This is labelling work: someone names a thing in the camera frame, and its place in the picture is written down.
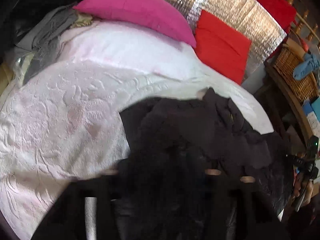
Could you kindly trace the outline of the right hand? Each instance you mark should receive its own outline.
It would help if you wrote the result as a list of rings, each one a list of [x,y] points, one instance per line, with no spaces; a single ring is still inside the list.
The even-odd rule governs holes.
[[[302,200],[301,207],[308,205],[313,194],[313,182],[296,180],[293,188],[293,199]]]

